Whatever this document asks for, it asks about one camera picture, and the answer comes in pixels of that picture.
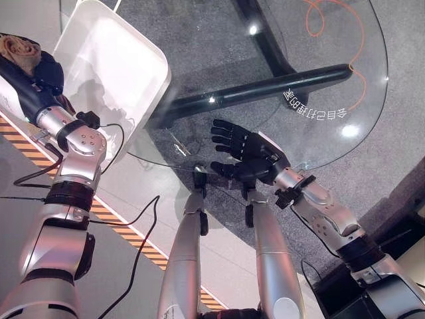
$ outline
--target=silver robot arm segment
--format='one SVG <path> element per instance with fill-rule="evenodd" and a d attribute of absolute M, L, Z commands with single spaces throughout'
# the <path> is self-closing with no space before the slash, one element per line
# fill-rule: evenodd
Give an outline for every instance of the silver robot arm segment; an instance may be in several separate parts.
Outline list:
<path fill-rule="evenodd" d="M 282 170 L 274 184 L 280 191 L 297 189 L 293 208 L 323 243 L 344 261 L 358 285 L 365 287 L 386 318 L 398 318 L 425 310 L 425 294 L 391 256 L 367 237 L 352 212 L 313 179 L 290 168 Z"/>
<path fill-rule="evenodd" d="M 301 288 L 279 222 L 263 194 L 250 190 L 247 198 L 255 229 L 261 309 L 269 319 L 305 318 Z"/>
<path fill-rule="evenodd" d="M 89 210 L 106 156 L 106 139 L 60 106 L 40 112 L 37 126 L 68 155 L 38 212 L 20 261 L 22 283 L 6 298 L 0 318 L 78 318 L 74 280 L 87 273 L 94 237 Z"/>
<path fill-rule="evenodd" d="M 159 297 L 157 319 L 198 318 L 201 214 L 205 214 L 203 192 L 196 190 L 186 202 L 183 220 L 171 248 Z"/>

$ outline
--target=brown cloth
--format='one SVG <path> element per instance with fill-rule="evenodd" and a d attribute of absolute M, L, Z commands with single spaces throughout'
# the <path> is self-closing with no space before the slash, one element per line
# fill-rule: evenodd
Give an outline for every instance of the brown cloth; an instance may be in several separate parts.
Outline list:
<path fill-rule="evenodd" d="M 41 48 L 14 35 L 0 35 L 0 54 L 34 76 L 34 68 L 41 61 Z"/>

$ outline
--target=robot forearm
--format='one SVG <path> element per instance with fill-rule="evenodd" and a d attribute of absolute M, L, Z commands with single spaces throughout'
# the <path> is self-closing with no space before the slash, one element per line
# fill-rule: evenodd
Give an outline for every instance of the robot forearm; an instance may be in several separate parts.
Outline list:
<path fill-rule="evenodd" d="M 281 203 L 294 200 L 292 207 L 296 214 L 343 260 L 351 276 L 359 286 L 367 288 L 387 318 L 425 309 L 425 295 L 421 289 L 367 236 L 352 212 L 314 179 L 290 168 L 281 171 L 274 180 Z M 384 291 L 391 291 L 394 300 L 388 299 Z"/>

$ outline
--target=black clamp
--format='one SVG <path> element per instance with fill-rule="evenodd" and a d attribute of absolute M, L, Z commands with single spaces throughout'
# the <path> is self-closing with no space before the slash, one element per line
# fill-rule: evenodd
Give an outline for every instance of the black clamp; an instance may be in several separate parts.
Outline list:
<path fill-rule="evenodd" d="M 296 201 L 299 196 L 301 196 L 302 189 L 309 185 L 311 182 L 315 181 L 316 177 L 310 175 L 307 178 L 304 178 L 294 187 L 288 187 L 285 191 L 278 189 L 274 195 L 277 195 L 279 198 L 276 201 L 276 205 L 281 209 L 287 207 L 292 201 Z"/>
<path fill-rule="evenodd" d="M 79 120 L 82 120 L 89 128 L 97 130 L 100 127 L 100 118 L 93 111 L 79 112 L 75 115 Z"/>

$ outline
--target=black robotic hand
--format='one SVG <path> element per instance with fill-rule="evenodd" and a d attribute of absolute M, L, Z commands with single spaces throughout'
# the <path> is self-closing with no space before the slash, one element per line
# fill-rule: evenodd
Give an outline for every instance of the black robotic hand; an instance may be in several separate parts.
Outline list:
<path fill-rule="evenodd" d="M 273 185 L 275 177 L 290 166 L 282 150 L 274 146 L 260 134 L 250 132 L 241 126 L 223 120 L 214 120 L 211 133 L 216 151 L 229 153 L 239 160 L 236 164 L 223 164 L 214 161 L 211 168 L 219 175 L 243 183 L 259 179 Z"/>

